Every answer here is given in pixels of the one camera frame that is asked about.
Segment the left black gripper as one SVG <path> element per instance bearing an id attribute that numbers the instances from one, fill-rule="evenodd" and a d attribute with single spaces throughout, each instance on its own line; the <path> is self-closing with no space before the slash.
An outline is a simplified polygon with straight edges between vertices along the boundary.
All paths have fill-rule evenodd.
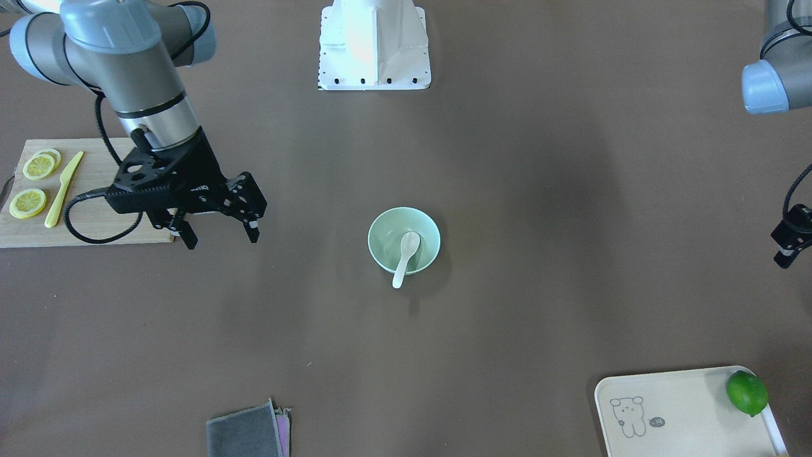
<path id="1" fill-rule="evenodd" d="M 779 249 L 773 261 L 782 269 L 788 269 L 801 251 L 810 247 L 811 212 L 808 206 L 795 204 L 771 233 Z"/>

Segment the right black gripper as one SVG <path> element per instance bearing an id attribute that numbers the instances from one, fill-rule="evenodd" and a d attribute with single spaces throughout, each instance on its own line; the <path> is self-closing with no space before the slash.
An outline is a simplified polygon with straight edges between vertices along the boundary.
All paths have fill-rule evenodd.
<path id="1" fill-rule="evenodd" d="M 188 214 L 220 212 L 244 224 L 251 243 L 260 237 L 267 200 L 251 173 L 226 178 L 203 128 L 176 147 L 154 149 L 144 128 L 131 133 L 134 148 L 122 160 L 105 200 L 119 214 L 176 208 Z M 185 212 L 171 216 L 169 231 L 191 251 L 197 234 Z"/>

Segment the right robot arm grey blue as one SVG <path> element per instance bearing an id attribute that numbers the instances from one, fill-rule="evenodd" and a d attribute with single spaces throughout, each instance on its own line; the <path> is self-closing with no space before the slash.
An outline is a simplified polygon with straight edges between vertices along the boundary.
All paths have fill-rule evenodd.
<path id="1" fill-rule="evenodd" d="M 61 218 L 73 237 L 96 245 L 120 238 L 90 238 L 72 225 L 73 205 L 102 197 L 118 214 L 148 217 L 188 249 L 198 241 L 188 214 L 232 217 L 250 242 L 258 240 L 266 199 L 251 173 L 223 176 L 177 72 L 214 55 L 205 3 L 3 1 L 2 12 L 18 15 L 8 35 L 22 69 L 55 86 L 84 87 L 96 96 L 96 112 L 107 100 L 134 144 L 125 158 L 114 156 L 110 186 L 64 206 Z"/>

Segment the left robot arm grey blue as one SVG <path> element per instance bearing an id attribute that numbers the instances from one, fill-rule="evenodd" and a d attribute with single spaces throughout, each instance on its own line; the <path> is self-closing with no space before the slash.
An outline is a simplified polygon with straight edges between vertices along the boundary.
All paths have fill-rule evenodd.
<path id="1" fill-rule="evenodd" d="M 811 105 L 811 3 L 766 1 L 759 59 L 743 67 L 743 107 L 751 115 L 773 115 Z M 810 207 L 791 205 L 798 186 L 810 174 L 804 168 L 786 193 L 781 220 L 771 237 L 778 245 L 774 261 L 789 268 L 811 245 Z"/>

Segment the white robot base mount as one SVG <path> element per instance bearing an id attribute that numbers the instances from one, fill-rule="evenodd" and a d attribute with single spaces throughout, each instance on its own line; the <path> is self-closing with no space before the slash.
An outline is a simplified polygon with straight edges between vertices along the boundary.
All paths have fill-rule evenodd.
<path id="1" fill-rule="evenodd" d="M 412 1 L 334 1 L 321 10 L 322 91 L 428 89 L 426 12 Z"/>

